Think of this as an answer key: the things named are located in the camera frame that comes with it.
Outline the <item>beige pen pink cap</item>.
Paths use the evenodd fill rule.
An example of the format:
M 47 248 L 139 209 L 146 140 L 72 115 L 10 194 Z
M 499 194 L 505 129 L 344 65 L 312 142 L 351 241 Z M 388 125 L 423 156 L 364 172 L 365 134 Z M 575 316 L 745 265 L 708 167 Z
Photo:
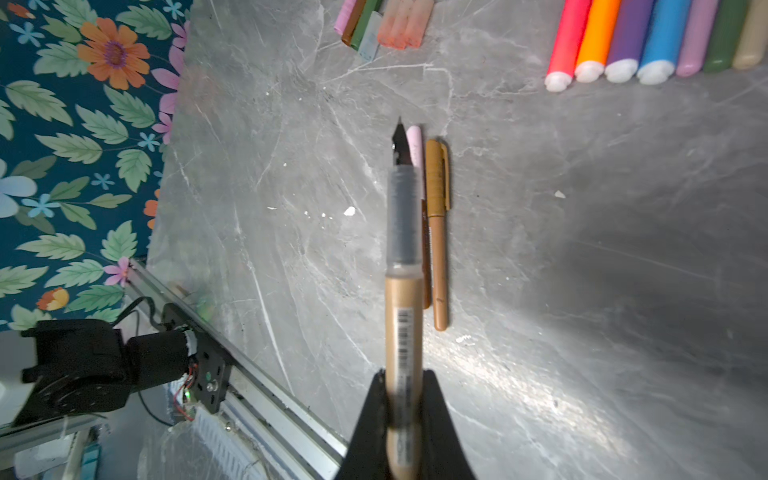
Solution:
M 767 0 L 750 3 L 732 68 L 748 70 L 759 65 L 767 50 Z

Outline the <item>brown pen pink cap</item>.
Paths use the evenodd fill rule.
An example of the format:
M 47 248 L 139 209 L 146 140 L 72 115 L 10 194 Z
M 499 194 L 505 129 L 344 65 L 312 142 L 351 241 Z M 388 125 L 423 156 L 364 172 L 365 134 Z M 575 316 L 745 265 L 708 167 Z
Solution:
M 430 247 L 429 232 L 426 215 L 426 187 L 425 187 L 425 162 L 424 146 L 421 128 L 418 125 L 411 125 L 406 130 L 410 157 L 412 164 L 419 171 L 420 183 L 420 218 L 422 233 L 422 270 L 424 275 L 424 309 L 431 306 L 431 266 L 430 266 Z

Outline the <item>orange highlighter pen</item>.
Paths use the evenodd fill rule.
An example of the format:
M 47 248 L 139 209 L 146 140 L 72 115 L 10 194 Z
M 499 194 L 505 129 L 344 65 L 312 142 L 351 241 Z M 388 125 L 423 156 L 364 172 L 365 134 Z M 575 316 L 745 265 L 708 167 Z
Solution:
M 596 81 L 604 72 L 621 0 L 594 0 L 576 60 L 575 80 Z

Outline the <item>red pen cap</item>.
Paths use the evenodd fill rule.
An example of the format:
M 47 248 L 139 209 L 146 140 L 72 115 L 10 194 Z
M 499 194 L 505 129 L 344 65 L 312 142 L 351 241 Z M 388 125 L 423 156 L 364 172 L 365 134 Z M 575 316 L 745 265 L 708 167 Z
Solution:
M 403 39 L 408 47 L 419 48 L 434 9 L 434 0 L 416 0 L 408 15 Z

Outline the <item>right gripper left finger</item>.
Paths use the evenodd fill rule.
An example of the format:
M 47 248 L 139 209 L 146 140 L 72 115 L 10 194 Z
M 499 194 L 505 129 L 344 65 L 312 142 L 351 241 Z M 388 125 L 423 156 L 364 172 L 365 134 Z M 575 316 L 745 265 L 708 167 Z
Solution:
M 389 478 L 387 422 L 385 370 L 381 369 L 373 376 L 335 480 Z

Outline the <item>orange pen cap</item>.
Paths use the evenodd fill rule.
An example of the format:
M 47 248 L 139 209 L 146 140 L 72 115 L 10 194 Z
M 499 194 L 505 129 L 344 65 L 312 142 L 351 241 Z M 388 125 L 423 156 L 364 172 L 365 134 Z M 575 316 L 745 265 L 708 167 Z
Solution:
M 390 30 L 389 46 L 394 49 L 404 50 L 407 46 L 407 27 L 415 0 L 400 0 L 395 11 L 394 22 Z

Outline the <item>tan brown pen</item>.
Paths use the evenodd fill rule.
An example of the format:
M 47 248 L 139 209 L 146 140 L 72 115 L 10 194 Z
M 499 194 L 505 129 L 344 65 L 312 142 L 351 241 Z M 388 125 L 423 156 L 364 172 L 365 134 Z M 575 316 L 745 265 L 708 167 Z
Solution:
M 434 326 L 449 326 L 446 213 L 450 209 L 450 166 L 447 146 L 438 139 L 426 144 L 426 212 L 432 261 Z

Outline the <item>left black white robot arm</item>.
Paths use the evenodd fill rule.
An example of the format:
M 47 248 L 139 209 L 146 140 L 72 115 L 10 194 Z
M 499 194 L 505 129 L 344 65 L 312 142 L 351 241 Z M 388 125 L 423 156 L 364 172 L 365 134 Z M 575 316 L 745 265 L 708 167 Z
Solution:
M 197 339 L 172 330 L 128 340 L 105 321 L 52 320 L 1 334 L 1 426 L 111 412 L 182 378 Z

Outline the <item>dark green pen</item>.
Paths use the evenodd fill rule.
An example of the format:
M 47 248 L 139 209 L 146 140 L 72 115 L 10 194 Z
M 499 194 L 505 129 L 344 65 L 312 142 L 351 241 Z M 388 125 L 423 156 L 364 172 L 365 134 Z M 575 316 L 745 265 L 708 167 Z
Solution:
M 732 65 L 751 2 L 721 0 L 710 34 L 702 71 L 719 73 Z

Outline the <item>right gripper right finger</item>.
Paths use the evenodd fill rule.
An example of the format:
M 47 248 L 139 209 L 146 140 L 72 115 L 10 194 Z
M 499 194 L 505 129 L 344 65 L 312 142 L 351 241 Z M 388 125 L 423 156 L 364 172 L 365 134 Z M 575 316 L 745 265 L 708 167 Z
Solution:
M 461 447 L 437 375 L 432 370 L 423 372 L 421 415 L 420 478 L 474 480 L 476 476 Z

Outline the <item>purple highlighter pen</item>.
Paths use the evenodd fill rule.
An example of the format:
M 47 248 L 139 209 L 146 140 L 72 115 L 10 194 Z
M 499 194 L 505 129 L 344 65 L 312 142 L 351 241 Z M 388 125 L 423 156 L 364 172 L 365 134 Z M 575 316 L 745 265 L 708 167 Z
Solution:
M 638 71 L 653 6 L 653 0 L 621 2 L 604 72 L 609 82 L 625 83 Z

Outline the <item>red highlighter pen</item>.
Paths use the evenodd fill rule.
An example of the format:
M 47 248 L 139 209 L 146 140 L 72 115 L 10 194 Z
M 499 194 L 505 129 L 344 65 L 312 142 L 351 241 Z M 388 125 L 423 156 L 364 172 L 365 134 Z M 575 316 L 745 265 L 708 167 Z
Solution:
M 584 37 L 591 0 L 566 0 L 561 13 L 545 77 L 548 92 L 566 90 L 575 77 L 576 60 Z

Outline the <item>pink pen green cap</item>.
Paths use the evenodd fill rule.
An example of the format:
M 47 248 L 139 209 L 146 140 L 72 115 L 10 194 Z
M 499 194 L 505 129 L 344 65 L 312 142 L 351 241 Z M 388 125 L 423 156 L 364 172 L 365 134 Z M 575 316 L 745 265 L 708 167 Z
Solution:
M 691 2 L 676 68 L 677 76 L 690 77 L 702 69 L 718 5 L 718 0 Z

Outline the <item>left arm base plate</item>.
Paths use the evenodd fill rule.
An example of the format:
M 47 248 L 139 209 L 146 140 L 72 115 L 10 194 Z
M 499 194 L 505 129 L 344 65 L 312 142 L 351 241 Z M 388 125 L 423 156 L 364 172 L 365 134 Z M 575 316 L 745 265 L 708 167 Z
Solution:
M 182 380 L 180 406 L 197 401 L 210 414 L 220 410 L 229 387 L 234 360 L 208 332 L 176 303 L 167 303 L 162 310 L 162 325 L 168 330 L 180 329 L 187 339 L 188 367 Z

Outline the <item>brown pen tan cap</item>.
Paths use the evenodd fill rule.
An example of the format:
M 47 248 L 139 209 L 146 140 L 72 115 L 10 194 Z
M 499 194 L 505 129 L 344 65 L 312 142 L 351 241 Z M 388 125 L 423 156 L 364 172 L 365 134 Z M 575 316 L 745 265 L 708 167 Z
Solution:
M 421 464 L 424 275 L 420 175 L 402 122 L 392 136 L 392 153 L 385 271 L 387 459 L 393 479 L 416 479 Z

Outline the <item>blue highlighter pen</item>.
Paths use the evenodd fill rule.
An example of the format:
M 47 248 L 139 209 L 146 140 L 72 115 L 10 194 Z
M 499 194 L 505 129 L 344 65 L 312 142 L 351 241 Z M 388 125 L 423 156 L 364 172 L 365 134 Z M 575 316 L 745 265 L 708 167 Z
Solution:
M 674 74 L 691 3 L 691 0 L 657 0 L 654 3 L 636 73 L 640 84 L 658 85 Z

